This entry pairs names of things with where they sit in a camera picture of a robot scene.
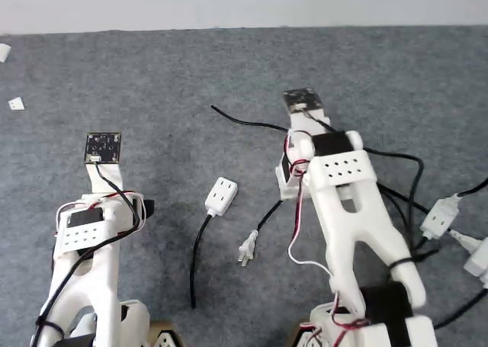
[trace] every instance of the gray carpet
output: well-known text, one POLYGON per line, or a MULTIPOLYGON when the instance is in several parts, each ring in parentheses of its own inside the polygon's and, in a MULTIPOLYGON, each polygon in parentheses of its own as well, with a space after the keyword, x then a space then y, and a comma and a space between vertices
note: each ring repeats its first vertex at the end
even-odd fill
MULTIPOLYGON (((418 201, 462 191, 488 173, 488 27, 381 27, 104 32, 0 38, 0 345, 26 345, 50 283, 54 211, 89 191, 85 134, 123 132, 125 187, 156 200, 146 229, 124 240, 120 299, 137 298, 154 320, 172 320, 192 346, 281 346, 295 323, 331 300, 326 275, 289 261, 294 205, 263 227, 246 268, 237 248, 278 199, 283 134, 242 127, 210 104, 249 120, 288 125, 281 92, 314 87, 336 127, 367 145, 425 160, 418 201), (12 112, 7 101, 24 99, 12 112), (196 310, 188 269, 204 199, 220 175, 239 184, 232 207, 201 243, 196 310)), ((403 193, 415 166, 374 158, 378 177, 403 193)), ((461 203, 453 227, 488 235, 488 191, 461 203)), ((308 201, 297 257, 324 260, 308 201)), ((393 221, 400 226, 399 218, 393 221)), ((422 221, 416 215, 417 223, 422 221)), ((440 320, 480 289, 467 253, 443 238, 419 266, 425 313, 440 320)), ((385 268, 359 246, 360 284, 385 268)), ((486 345, 487 302, 438 332, 440 346, 486 345)))

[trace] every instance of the white robotic arm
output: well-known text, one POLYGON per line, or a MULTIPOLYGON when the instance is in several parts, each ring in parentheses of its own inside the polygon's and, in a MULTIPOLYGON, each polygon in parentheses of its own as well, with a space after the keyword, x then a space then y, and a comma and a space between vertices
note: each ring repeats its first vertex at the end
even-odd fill
MULTIPOLYGON (((393 226, 384 206, 361 137, 355 131, 328 132, 324 126, 329 125, 329 119, 312 89, 285 92, 284 98, 291 116, 291 129, 284 155, 276 168, 281 199, 296 198, 299 194, 300 178, 292 171, 294 163, 300 162, 296 167, 303 172, 303 196, 312 198, 327 243, 330 287, 348 311, 336 318, 344 319, 342 323, 350 323, 374 314, 374 319, 381 320, 381 311, 368 312, 368 308, 374 309, 368 303, 377 304, 381 298, 387 298, 390 291, 399 293, 396 298, 401 298, 404 289, 408 305, 405 305, 402 321, 405 330, 402 333, 408 333, 408 345, 436 346, 430 319, 410 315, 412 309, 425 303, 425 288, 413 262, 401 262, 393 267, 392 278, 401 286, 385 286, 383 295, 377 289, 373 293, 361 290, 354 275, 356 242, 367 243, 386 265, 411 257, 405 240, 393 226)), ((312 312, 311 321, 322 325, 325 340, 334 341, 344 328, 334 323, 331 311, 332 307, 319 307, 312 312)), ((394 336, 389 338, 391 330, 377 320, 375 325, 355 326, 354 333, 347 337, 354 338, 355 344, 349 345, 395 346, 394 336)), ((346 339, 342 343, 341 347, 348 345, 346 339)))
POLYGON ((33 347, 149 346, 146 306, 138 300, 120 302, 117 298, 118 240, 142 229, 150 216, 141 194, 122 191, 119 149, 119 133, 88 135, 85 159, 92 193, 61 207, 56 214, 53 278, 48 301, 37 321, 33 347), (120 193, 114 192, 109 182, 120 193), (85 257, 89 249, 95 251, 85 257), (80 257, 84 260, 76 267, 80 257), (84 307, 92 307, 93 312, 69 330, 84 307))

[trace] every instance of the white wall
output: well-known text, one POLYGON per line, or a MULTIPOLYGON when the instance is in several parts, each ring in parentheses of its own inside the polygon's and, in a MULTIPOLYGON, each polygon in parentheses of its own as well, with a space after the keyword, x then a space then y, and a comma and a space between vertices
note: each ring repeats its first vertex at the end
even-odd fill
POLYGON ((0 34, 486 23, 488 0, 0 0, 0 34))

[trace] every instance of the white debris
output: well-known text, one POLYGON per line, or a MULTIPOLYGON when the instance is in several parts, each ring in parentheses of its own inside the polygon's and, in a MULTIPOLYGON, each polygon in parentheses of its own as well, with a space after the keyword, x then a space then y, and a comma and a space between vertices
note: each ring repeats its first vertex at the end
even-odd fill
POLYGON ((10 109, 13 111, 23 111, 25 109, 24 102, 22 101, 21 97, 16 97, 11 101, 8 101, 8 105, 10 105, 10 109))
POLYGON ((11 47, 5 43, 0 43, 0 63, 4 63, 10 53, 11 47))

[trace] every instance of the circuit board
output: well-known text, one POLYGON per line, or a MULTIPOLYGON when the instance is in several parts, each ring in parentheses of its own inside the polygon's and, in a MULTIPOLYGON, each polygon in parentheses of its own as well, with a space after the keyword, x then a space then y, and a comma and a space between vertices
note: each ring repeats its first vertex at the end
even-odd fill
POLYGON ((312 88, 287 90, 283 92, 283 99, 290 113, 323 108, 319 95, 312 88))
POLYGON ((85 164, 118 164, 121 137, 120 132, 87 133, 85 164))

